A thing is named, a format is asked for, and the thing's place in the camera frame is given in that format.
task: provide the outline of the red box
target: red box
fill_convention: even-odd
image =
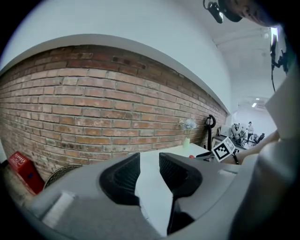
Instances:
[[[38,194],[43,190],[45,183],[39,176],[31,160],[23,156],[20,152],[15,152],[8,159],[8,162],[32,194]]]

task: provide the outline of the white table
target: white table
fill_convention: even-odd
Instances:
[[[159,153],[168,152],[184,157],[207,152],[194,143],[185,150],[182,146],[141,152],[141,174],[136,183],[135,195],[140,198],[142,213],[148,222],[165,237],[169,224],[173,195],[159,172]]]

